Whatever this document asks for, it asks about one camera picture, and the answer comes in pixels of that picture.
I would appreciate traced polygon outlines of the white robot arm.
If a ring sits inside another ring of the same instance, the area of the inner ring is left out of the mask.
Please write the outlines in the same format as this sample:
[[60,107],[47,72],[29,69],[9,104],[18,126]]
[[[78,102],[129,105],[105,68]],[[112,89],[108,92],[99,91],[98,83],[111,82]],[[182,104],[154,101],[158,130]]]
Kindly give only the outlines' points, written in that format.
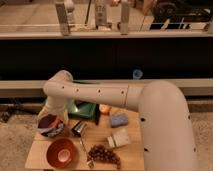
[[42,113],[63,116],[70,98],[139,113],[145,171],[198,171],[189,108],[184,94],[173,83],[82,84],[75,83],[70,72],[61,70],[44,83],[43,92],[47,101]]

